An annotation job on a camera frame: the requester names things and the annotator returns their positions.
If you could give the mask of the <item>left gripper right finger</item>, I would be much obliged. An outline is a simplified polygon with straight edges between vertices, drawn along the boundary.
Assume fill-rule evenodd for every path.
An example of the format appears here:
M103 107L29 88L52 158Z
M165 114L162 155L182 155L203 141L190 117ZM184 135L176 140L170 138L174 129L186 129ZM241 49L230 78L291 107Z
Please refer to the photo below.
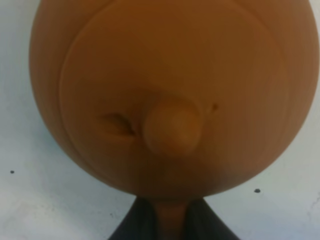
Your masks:
M239 240L202 198L192 201L184 222L186 240Z

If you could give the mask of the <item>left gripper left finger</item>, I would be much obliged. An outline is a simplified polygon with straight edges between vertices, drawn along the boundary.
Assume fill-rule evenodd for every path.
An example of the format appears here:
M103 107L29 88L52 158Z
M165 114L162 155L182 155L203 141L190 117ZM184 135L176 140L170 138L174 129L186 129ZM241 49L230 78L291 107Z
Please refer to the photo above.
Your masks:
M109 240L157 240L157 216L151 203L137 197Z

